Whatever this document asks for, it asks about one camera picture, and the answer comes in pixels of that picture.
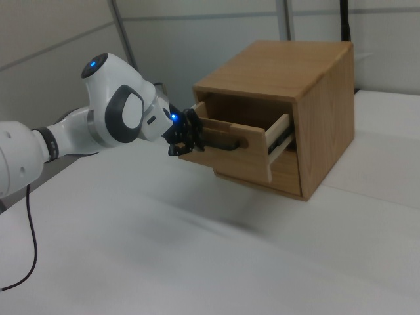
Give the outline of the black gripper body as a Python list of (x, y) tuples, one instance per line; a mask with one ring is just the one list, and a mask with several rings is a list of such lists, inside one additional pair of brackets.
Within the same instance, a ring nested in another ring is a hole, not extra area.
[(163, 138), (170, 145), (184, 144), (191, 146), (191, 139), (189, 136), (189, 122), (187, 120), (187, 111), (171, 112), (172, 126), (163, 134)]

